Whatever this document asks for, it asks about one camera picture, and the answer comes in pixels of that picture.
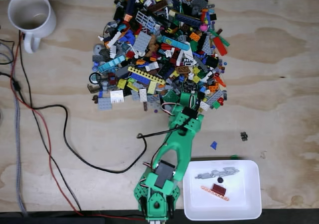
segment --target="white lego brick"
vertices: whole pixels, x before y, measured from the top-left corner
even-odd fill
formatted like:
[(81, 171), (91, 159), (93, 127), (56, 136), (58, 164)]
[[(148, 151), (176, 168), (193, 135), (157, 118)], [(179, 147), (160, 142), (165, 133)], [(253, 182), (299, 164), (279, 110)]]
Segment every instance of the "white lego brick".
[(148, 96), (147, 96), (147, 92), (146, 89), (140, 89), (140, 101), (141, 102), (147, 102), (148, 101)]
[(124, 102), (123, 90), (110, 91), (111, 103), (122, 103)]
[(205, 111), (208, 111), (208, 109), (209, 109), (209, 105), (206, 104), (206, 103), (203, 102), (203, 101), (200, 102), (199, 107), (202, 108), (202, 109), (205, 110)]
[(110, 57), (111, 57), (112, 59), (114, 59), (115, 56), (116, 56), (116, 46), (113, 45), (113, 46), (111, 46), (111, 48), (110, 48)]

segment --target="orange lego brick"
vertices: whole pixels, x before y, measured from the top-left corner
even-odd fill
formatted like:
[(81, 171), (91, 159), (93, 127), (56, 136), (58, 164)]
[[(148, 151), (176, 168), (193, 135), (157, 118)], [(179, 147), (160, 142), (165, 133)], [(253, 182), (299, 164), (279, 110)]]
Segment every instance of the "orange lego brick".
[(199, 39), (200, 39), (200, 36), (197, 35), (195, 32), (192, 32), (189, 37), (190, 37), (191, 39), (193, 39), (194, 41), (199, 41)]

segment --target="plywood surface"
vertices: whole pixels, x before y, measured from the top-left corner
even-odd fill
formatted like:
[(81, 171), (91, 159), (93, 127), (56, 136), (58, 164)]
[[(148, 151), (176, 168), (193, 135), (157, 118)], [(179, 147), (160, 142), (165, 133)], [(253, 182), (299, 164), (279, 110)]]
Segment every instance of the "plywood surface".
[[(0, 38), (17, 40), (7, 18), (9, 0), (0, 0)], [(194, 139), (193, 157), (254, 160), (260, 169), (264, 208), (319, 207), (319, 0), (210, 0), (217, 28), (230, 42), (224, 79), (228, 101), (207, 112)], [(37, 106), (63, 104), (70, 110), (67, 138), (85, 159), (123, 169), (143, 149), (139, 132), (167, 128), (164, 113), (145, 113), (127, 98), (99, 112), (86, 85), (92, 49), (115, 11), (113, 0), (50, 0), (57, 15), (53, 34), (35, 54), (23, 54)], [(0, 66), (1, 71), (9, 71)], [(17, 79), (27, 86), (20, 63)], [(18, 211), (15, 194), (14, 106), (9, 82), (0, 77), (0, 212)], [(82, 209), (136, 209), (139, 177), (163, 137), (148, 139), (144, 157), (120, 175), (79, 161), (62, 136), (64, 111), (43, 111), (59, 163)], [(240, 132), (247, 132), (243, 142)], [(217, 141), (217, 150), (210, 144)], [(22, 194), (29, 211), (70, 210), (49, 174), (48, 155), (32, 113), (21, 111)], [(183, 207), (182, 197), (177, 207)]]

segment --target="coffee mug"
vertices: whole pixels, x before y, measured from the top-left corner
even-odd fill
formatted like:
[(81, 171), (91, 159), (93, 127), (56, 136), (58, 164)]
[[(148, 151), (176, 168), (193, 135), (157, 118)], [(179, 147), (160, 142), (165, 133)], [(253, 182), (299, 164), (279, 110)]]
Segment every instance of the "coffee mug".
[(13, 26), (25, 33), (24, 48), (27, 53), (35, 52), (41, 38), (50, 35), (56, 25), (49, 0), (11, 0), (8, 17)]

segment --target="white plastic container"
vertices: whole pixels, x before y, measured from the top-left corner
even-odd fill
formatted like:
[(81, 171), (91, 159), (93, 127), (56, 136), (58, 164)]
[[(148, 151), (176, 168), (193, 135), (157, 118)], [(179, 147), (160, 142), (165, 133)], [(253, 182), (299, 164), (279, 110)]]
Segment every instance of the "white plastic container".
[[(212, 170), (235, 167), (239, 170), (225, 176), (223, 183), (217, 177), (195, 179), (198, 174)], [(201, 186), (212, 189), (213, 184), (226, 188), (229, 201), (202, 190)], [(261, 193), (259, 170), (251, 160), (218, 160), (190, 162), (183, 179), (184, 211), (192, 221), (226, 221), (256, 219), (261, 214)]]

